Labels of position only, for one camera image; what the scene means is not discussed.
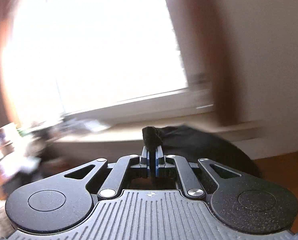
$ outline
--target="circular cap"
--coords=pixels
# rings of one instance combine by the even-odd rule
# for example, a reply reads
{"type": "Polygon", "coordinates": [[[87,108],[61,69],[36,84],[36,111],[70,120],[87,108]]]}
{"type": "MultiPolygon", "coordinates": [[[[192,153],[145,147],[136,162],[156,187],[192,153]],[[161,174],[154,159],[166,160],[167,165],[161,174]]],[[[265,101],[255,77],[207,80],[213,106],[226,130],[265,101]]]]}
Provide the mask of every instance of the circular cap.
{"type": "Polygon", "coordinates": [[[192,188],[192,189],[188,190],[188,194],[193,197],[200,197],[204,194],[204,192],[203,192],[203,190],[201,190],[199,188],[192,188]]]}
{"type": "Polygon", "coordinates": [[[28,204],[37,211],[47,212],[62,207],[65,201],[66,197],[61,192],[43,190],[31,195],[28,204]]]}
{"type": "Polygon", "coordinates": [[[111,188],[106,188],[106,189],[103,189],[102,191],[100,191],[99,194],[102,197],[112,197],[116,194],[116,192],[111,188]]]}
{"type": "Polygon", "coordinates": [[[276,204],[274,196],[262,190],[244,191],[239,195],[238,200],[243,207],[253,211],[269,210],[276,204]]]}

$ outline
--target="black cloth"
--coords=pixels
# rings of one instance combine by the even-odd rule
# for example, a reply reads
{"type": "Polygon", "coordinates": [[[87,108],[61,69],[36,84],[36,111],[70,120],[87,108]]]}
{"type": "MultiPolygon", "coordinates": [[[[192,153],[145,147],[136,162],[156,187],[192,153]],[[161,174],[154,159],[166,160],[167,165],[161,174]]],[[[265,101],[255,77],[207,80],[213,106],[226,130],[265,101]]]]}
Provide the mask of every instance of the black cloth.
{"type": "Polygon", "coordinates": [[[191,127],[167,126],[142,129],[143,141],[149,151],[162,147],[164,155],[180,155],[188,162],[196,163],[199,158],[208,158],[238,171],[260,177],[256,164],[229,141],[191,127]]]}

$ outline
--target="round metal joint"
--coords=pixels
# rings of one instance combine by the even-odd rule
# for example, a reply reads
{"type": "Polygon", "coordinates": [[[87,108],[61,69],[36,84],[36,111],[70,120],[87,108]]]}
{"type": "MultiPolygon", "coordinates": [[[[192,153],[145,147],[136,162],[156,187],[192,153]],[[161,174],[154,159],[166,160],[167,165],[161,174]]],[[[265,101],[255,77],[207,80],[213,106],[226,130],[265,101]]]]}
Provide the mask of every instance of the round metal joint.
{"type": "Polygon", "coordinates": [[[203,190],[201,190],[199,188],[192,188],[192,189],[188,190],[188,194],[193,197],[200,197],[204,194],[204,192],[203,192],[203,190]]]}
{"type": "Polygon", "coordinates": [[[116,192],[111,188],[103,189],[99,192],[101,197],[112,197],[116,194],[116,192]]]}

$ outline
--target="white wall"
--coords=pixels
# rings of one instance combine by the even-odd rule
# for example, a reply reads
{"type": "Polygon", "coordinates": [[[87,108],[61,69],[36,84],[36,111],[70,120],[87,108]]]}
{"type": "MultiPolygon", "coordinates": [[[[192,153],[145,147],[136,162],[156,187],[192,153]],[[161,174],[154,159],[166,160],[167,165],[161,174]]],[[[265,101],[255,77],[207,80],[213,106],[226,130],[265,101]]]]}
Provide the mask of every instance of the white wall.
{"type": "Polygon", "coordinates": [[[244,119],[265,137],[238,142],[252,158],[298,150],[298,0],[220,0],[238,56],[244,119]]]}

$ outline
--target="ridged surface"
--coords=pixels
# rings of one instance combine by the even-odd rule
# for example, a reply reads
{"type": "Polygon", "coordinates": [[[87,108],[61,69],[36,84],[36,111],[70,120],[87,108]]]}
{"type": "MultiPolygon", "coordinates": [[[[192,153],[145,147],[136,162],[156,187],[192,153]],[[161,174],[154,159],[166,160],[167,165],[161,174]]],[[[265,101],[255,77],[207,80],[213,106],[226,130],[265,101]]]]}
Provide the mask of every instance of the ridged surface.
{"type": "Polygon", "coordinates": [[[16,231],[9,240],[285,240],[292,234],[248,235],[226,227],[202,201],[184,198],[177,190],[125,190],[121,197],[101,201],[79,226],[54,235],[29,235],[16,231]]]}

